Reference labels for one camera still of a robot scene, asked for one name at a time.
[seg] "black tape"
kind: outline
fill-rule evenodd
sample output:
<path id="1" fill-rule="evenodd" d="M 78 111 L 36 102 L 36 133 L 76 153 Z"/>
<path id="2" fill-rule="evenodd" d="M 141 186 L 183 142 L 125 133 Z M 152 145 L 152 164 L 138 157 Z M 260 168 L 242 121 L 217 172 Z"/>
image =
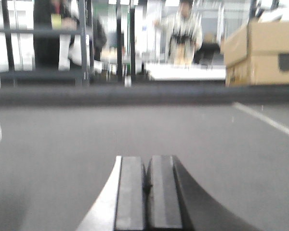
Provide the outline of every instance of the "black tape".
<path id="1" fill-rule="evenodd" d="M 279 54 L 278 64 L 281 71 L 289 71 L 289 54 Z"/>

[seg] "yellow object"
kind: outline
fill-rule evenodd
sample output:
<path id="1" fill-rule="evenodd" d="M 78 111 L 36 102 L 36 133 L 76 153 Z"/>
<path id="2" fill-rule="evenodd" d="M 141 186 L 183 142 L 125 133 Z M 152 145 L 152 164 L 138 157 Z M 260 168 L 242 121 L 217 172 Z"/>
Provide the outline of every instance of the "yellow object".
<path id="1" fill-rule="evenodd" d="M 226 85 L 289 84 L 280 55 L 289 54 L 289 22 L 251 22 L 224 43 Z"/>
<path id="2" fill-rule="evenodd" d="M 61 15 L 52 13 L 52 27 L 53 29 L 60 29 L 62 25 Z"/>
<path id="3" fill-rule="evenodd" d="M 180 44 L 177 47 L 177 53 L 174 59 L 175 65 L 191 65 L 193 60 L 185 58 L 184 45 Z"/>

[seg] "cardboard box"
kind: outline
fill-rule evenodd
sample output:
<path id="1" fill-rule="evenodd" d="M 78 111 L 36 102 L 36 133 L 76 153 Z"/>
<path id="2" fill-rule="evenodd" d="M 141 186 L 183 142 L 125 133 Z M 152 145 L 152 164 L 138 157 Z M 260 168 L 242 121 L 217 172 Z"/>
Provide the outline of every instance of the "cardboard box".
<path id="1" fill-rule="evenodd" d="M 289 84 L 289 71 L 280 70 L 279 55 L 253 55 L 226 70 L 226 85 Z"/>
<path id="2" fill-rule="evenodd" d="M 289 22 L 251 22 L 224 44 L 226 84 L 289 84 Z"/>

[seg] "black pole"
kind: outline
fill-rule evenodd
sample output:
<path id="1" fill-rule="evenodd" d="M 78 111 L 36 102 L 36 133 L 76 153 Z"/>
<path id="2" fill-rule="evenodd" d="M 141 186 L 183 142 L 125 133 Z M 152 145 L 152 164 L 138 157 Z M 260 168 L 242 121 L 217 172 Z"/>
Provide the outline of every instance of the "black pole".
<path id="1" fill-rule="evenodd" d="M 9 19 L 9 10 L 8 10 L 7 0 L 1 0 L 1 6 L 2 6 L 4 28 L 10 29 L 10 19 Z M 8 53 L 9 70 L 14 70 L 15 65 L 14 65 L 11 35 L 6 34 L 5 41 L 6 41 L 6 49 Z"/>
<path id="2" fill-rule="evenodd" d="M 257 11 L 257 0 L 251 0 L 250 1 L 250 18 L 249 18 L 249 20 L 256 17 L 256 11 Z"/>
<path id="3" fill-rule="evenodd" d="M 274 10 L 278 7 L 279 0 L 273 0 L 271 10 Z"/>
<path id="4" fill-rule="evenodd" d="M 130 7 L 130 38 L 131 38 L 131 80 L 136 80 L 136 53 L 135 53 L 135 6 L 131 0 Z"/>
<path id="5" fill-rule="evenodd" d="M 79 0 L 79 25 L 81 30 L 80 45 L 81 45 L 81 70 L 83 77 L 81 82 L 88 81 L 87 68 L 87 45 L 86 45 L 86 7 L 85 0 Z"/>
<path id="6" fill-rule="evenodd" d="M 87 0 L 88 25 L 92 29 L 92 39 L 90 40 L 90 74 L 94 75 L 94 31 L 93 31 L 93 1 Z"/>
<path id="7" fill-rule="evenodd" d="M 117 76 L 118 81 L 122 82 L 122 39 L 121 39 L 121 4 L 120 0 L 116 3 L 117 14 Z"/>

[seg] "metal railing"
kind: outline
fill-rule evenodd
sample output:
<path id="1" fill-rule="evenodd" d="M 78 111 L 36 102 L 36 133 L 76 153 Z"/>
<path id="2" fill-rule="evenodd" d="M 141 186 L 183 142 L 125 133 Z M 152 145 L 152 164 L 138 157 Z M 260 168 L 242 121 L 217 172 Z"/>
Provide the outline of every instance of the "metal railing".
<path id="1" fill-rule="evenodd" d="M 85 0 L 79 0 L 79 29 L 78 30 L 52 30 L 48 27 L 38 27 L 34 29 L 10 29 L 9 14 L 7 8 L 7 0 L 1 0 L 2 13 L 4 20 L 4 28 L 0 28 L 0 32 L 6 36 L 6 45 L 8 53 L 9 71 L 0 72 L 0 79 L 29 79 L 29 78 L 45 78 L 45 79 L 75 79 L 76 85 L 89 84 L 90 75 L 94 75 L 94 62 L 91 59 L 90 66 L 87 66 L 87 50 L 86 50 L 86 18 L 85 18 Z M 88 15 L 89 22 L 92 22 L 92 0 L 87 0 L 87 6 L 90 7 Z M 11 43 L 11 34 L 33 34 L 37 37 L 55 38 L 59 35 L 80 35 L 81 45 L 81 69 L 70 71 L 59 71 L 49 68 L 43 68 L 33 71 L 16 71 L 14 68 L 13 51 Z M 93 44 L 91 46 L 90 55 L 93 56 Z"/>

